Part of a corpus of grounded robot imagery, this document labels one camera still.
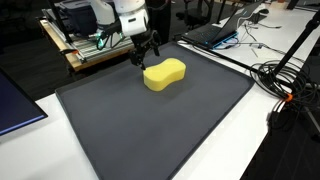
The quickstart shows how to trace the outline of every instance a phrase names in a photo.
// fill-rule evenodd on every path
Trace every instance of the monitor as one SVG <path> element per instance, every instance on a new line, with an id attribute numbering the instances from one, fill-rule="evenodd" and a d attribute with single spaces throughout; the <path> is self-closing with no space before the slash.
<path id="1" fill-rule="evenodd" d="M 0 136 L 48 117 L 0 68 Z"/>

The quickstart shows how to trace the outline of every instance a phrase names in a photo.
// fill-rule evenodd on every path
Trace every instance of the white desk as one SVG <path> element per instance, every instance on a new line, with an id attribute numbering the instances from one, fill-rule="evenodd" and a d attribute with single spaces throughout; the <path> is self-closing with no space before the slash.
<path id="1" fill-rule="evenodd" d="M 271 16 L 261 23 L 281 24 L 284 28 L 280 30 L 290 31 L 282 33 L 261 27 L 252 31 L 252 34 L 259 41 L 286 51 L 303 30 L 303 27 L 295 27 L 296 22 L 306 24 L 312 14 L 300 10 L 292 12 L 272 10 Z M 241 36 L 243 29 L 240 28 L 239 31 Z M 320 29 L 311 35 L 297 56 L 306 59 L 319 35 Z M 221 53 L 248 65 L 258 61 L 251 49 L 245 45 Z M 212 59 L 245 72 L 244 69 L 224 60 Z M 255 85 L 174 179 L 239 179 L 267 133 L 267 115 L 277 101 Z M 50 95 L 37 103 L 49 115 L 47 119 L 0 137 L 0 179 L 97 179 L 56 96 Z"/>

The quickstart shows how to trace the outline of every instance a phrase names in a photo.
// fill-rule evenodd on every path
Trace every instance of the sponge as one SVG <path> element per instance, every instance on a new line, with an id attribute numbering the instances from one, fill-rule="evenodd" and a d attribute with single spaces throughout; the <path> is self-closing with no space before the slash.
<path id="1" fill-rule="evenodd" d="M 178 59 L 168 58 L 143 71 L 144 84 L 153 91 L 161 91 L 169 84 L 184 78 L 186 65 Z"/>

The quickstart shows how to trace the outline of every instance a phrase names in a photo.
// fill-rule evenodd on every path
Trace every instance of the gray mat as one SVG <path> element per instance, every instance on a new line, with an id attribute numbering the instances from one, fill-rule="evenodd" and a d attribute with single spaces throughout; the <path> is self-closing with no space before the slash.
<path id="1" fill-rule="evenodd" d="M 101 179 L 170 179 L 253 81 L 176 44 L 149 55 L 183 61 L 182 81 L 161 92 L 143 84 L 129 61 L 56 91 Z"/>

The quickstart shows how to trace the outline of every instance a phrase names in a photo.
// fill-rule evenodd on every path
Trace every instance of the electronic equipment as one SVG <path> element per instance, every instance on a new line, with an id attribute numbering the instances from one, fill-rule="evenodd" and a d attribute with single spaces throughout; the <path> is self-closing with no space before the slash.
<path id="1" fill-rule="evenodd" d="M 0 68 L 0 136 L 48 117 Z"/>
<path id="2" fill-rule="evenodd" d="M 213 25 L 205 25 L 183 34 L 181 39 L 191 44 L 198 45 L 199 47 L 214 49 L 222 42 L 235 37 L 238 34 L 238 27 L 245 19 L 249 19 L 252 16 L 254 10 L 261 3 L 262 1 L 258 1 L 235 10 L 222 28 Z"/>

